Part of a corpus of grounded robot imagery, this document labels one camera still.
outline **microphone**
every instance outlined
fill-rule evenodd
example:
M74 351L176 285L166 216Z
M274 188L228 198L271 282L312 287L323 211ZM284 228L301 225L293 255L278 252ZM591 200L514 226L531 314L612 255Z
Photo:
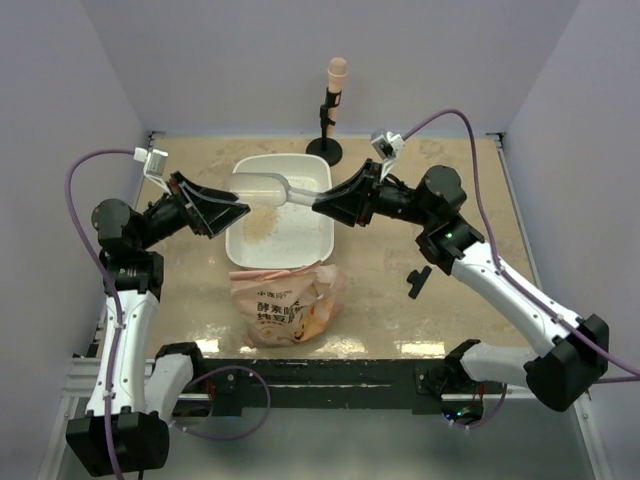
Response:
M347 77L347 61L336 57L329 62L327 69L329 86L327 87L325 102L320 106L320 128L322 136L312 140L307 145L306 153L323 158L329 166L334 166L342 158L342 147L333 138L333 130L338 118L338 106L342 100L342 87Z

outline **white tray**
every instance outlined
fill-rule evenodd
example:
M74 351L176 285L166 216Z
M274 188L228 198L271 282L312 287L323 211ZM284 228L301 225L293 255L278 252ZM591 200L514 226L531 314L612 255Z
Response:
M324 192L331 188L327 163L315 155L279 153L245 158L233 169L236 172L279 173L292 187ZM308 207L285 204L277 214L269 214L270 233L264 238L247 237L245 222L251 215L264 214L257 207L226 231L227 255L244 268L280 269L311 265L326 260L333 251L333 220Z

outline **white scoop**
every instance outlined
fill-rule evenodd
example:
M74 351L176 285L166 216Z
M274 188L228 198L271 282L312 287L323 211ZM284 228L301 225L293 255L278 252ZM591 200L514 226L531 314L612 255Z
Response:
M279 207L285 203L312 206L321 193L294 188L278 173L233 173L227 185L242 203Z

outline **beige table surface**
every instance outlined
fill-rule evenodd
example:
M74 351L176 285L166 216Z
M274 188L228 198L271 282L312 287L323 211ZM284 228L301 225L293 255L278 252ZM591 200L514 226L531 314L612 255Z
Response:
M169 153L166 174L181 171L193 182L221 188L234 164L267 153L304 152L307 138L159 138ZM342 161L331 169L333 184L349 178L366 158L377 158L366 138L342 138ZM485 208L500 254L525 277L531 270L495 143L478 141ZM414 138L393 173L415 186L434 164L454 167L469 199L462 212L485 233L474 201L469 144L465 139ZM161 191L145 181L138 210ZM165 258L162 302L152 321L147 354L166 343L196 341L205 356L225 358L413 358L440 357L468 338L496 345L526 345L520 333L471 289L434 270L417 300L406 278L426 265L414 241L417 226L374 216L366 228L336 223L335 248L327 264L349 277L345 309L321 336L278 349L253 350L243 338L246 320L230 299L224 235L209 240L188 229L155 247Z

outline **food bag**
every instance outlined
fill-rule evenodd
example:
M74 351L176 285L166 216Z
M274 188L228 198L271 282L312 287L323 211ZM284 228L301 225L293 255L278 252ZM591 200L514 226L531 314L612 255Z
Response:
M254 348L285 347L324 332L342 309L338 294L346 276L320 262L297 270L231 272L231 298L249 322L245 342Z

